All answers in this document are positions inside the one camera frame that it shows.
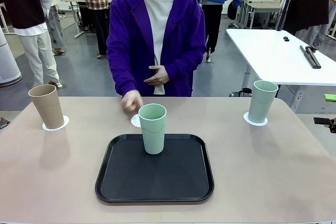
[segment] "mint green cup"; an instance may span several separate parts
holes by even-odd
[[[254,123],[263,123],[272,105],[279,87],[269,81],[256,81],[252,91],[252,99],[248,118]]]
[[[167,110],[160,104],[147,104],[139,110],[143,143],[149,154],[159,154],[164,147]]]

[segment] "white cylinder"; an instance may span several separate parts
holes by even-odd
[[[0,87],[13,84],[21,78],[19,67],[0,28]]]

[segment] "plastic tray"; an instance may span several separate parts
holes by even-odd
[[[203,201],[213,190],[205,143],[189,134],[166,134],[157,155],[145,151],[141,134],[114,138],[96,182],[105,202]]]

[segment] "white pants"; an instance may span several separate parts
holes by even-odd
[[[324,37],[329,33],[329,28],[335,18],[335,14],[336,2],[334,0],[329,0],[329,23],[325,25],[311,26],[308,30],[300,30],[296,32],[295,37],[301,39],[310,46],[320,49]]]
[[[19,39],[23,44],[29,65],[34,74],[33,87],[44,84],[43,64],[47,69],[48,81],[59,82],[49,32],[46,31],[43,34],[34,36],[19,36]]]

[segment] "white doily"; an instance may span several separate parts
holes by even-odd
[[[42,128],[45,131],[57,131],[57,130],[60,130],[61,128],[64,128],[70,122],[70,118],[68,116],[66,116],[66,115],[63,115],[63,119],[64,119],[64,124],[60,128],[57,128],[57,129],[48,129],[45,123],[42,124]]]
[[[252,122],[249,118],[248,118],[248,112],[246,112],[244,115],[243,115],[243,118],[246,122],[248,122],[249,124],[251,125],[254,125],[254,126],[265,126],[267,123],[268,123],[268,119],[265,118],[264,122],[262,123],[254,123]]]
[[[131,123],[133,124],[133,126],[138,127],[138,128],[141,128],[141,125],[140,125],[140,117],[139,117],[138,114],[134,115],[134,116],[131,118]]]

